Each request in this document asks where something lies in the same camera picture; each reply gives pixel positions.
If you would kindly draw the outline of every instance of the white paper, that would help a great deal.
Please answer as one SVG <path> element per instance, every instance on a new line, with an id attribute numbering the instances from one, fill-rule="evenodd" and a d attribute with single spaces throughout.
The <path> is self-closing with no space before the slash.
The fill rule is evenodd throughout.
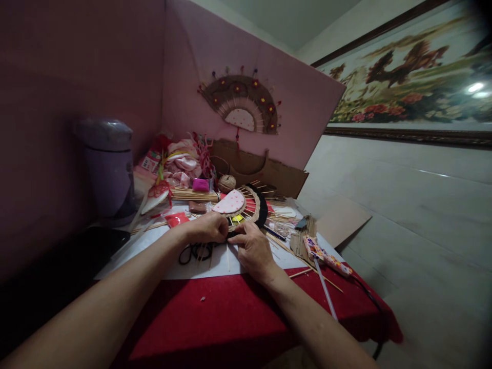
<path id="1" fill-rule="evenodd" d="M 290 208 L 275 208 L 282 213 L 290 212 L 292 215 L 296 215 L 299 219 L 302 218 L 301 213 L 296 208 L 295 203 L 292 203 L 294 206 Z M 174 209 L 183 209 L 188 210 L 188 206 L 174 206 Z M 165 232 L 169 230 L 167 225 L 163 225 L 162 227 L 155 228 L 145 232 L 142 237 L 132 245 L 119 259 L 111 260 L 95 277 L 95 279 L 103 279 L 107 275 L 109 275 L 112 271 L 118 269 L 121 265 L 125 264 L 132 257 L 138 255 L 140 252 L 149 247 L 152 243 L 154 243 L 160 236 L 162 236 Z M 318 244 L 320 247 L 324 248 L 326 252 L 330 255 L 336 256 L 340 261 L 344 261 L 340 255 L 335 251 L 333 247 L 321 236 L 319 233 L 318 236 Z M 283 242 L 286 248 L 289 247 L 289 240 L 287 242 Z M 275 262 L 283 269 L 291 269 L 291 268 L 301 268 L 306 265 L 296 258 L 291 253 L 283 250 L 280 246 L 275 248 L 272 246 L 272 242 L 270 242 L 270 248 L 272 249 L 273 258 Z M 210 259 L 204 260 L 200 263 L 196 262 L 196 259 L 192 256 L 191 261 L 186 265 L 180 265 L 178 260 L 174 261 L 171 269 L 166 273 L 163 279 L 195 279 L 195 278 L 208 278 L 208 277 L 218 277 L 224 275 L 234 275 L 245 273 L 245 270 L 239 263 L 237 257 L 237 245 L 229 244 L 229 251 L 227 251 L 226 244 L 218 245 L 214 248 L 214 252 L 212 255 L 212 262 Z M 188 256 L 189 250 L 185 251 L 185 255 L 183 255 L 183 260 L 185 256 Z"/>

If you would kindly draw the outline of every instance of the twine ball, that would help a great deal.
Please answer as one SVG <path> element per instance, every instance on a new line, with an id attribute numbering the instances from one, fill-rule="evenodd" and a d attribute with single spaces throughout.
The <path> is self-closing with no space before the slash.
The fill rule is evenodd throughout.
<path id="1" fill-rule="evenodd" d="M 223 175 L 219 179 L 219 190 L 224 193 L 229 193 L 236 188 L 236 179 L 229 174 Z"/>

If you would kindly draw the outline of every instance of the hand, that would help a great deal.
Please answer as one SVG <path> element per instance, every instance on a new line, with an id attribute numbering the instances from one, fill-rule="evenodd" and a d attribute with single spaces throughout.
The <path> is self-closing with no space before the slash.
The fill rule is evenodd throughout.
<path id="1" fill-rule="evenodd" d="M 183 223 L 187 227 L 188 243 L 209 243 L 226 241 L 229 224 L 226 217 L 216 212 L 208 212 L 199 218 Z"/>
<path id="2" fill-rule="evenodd" d="M 239 261 L 259 283 L 268 285 L 283 270 L 273 260 L 270 243 L 258 226 L 244 222 L 235 229 L 238 234 L 228 239 L 239 246 Z"/>

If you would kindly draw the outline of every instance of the scissors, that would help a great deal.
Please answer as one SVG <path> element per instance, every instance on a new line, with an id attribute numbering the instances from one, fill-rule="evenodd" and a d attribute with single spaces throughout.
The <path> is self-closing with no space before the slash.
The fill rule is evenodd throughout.
<path id="1" fill-rule="evenodd" d="M 200 258 L 200 261 L 210 259 L 210 257 L 212 256 L 212 249 L 216 245 L 217 245 L 217 243 L 215 243 L 215 242 L 206 243 L 206 244 L 203 244 L 203 243 L 190 244 L 190 245 L 186 246 L 183 249 L 183 251 L 181 251 L 181 254 L 179 254 L 178 261 L 181 265 L 186 265 L 191 261 L 192 255 L 195 257 L 195 259 Z M 186 250 L 190 250 L 190 252 L 188 253 L 188 258 L 183 260 L 182 256 L 183 256 L 183 254 L 186 254 Z"/>

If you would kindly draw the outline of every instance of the pink wall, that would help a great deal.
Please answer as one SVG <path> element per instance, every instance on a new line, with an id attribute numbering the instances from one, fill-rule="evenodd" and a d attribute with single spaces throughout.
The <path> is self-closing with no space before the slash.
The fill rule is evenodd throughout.
<path id="1" fill-rule="evenodd" d="M 196 93 L 200 81 L 212 81 L 212 71 L 246 74 L 258 68 L 258 78 L 275 86 L 281 100 L 278 136 L 240 130 L 240 146 L 295 168 L 304 169 L 345 86 L 314 68 L 266 44 L 184 0 L 168 0 L 166 8 L 163 124 L 176 138 L 187 132 L 234 141 L 236 128 L 227 125 Z"/>
<path id="2" fill-rule="evenodd" d="M 71 121 L 121 119 L 143 153 L 161 126 L 163 0 L 4 0 L 0 279 L 93 219 Z"/>

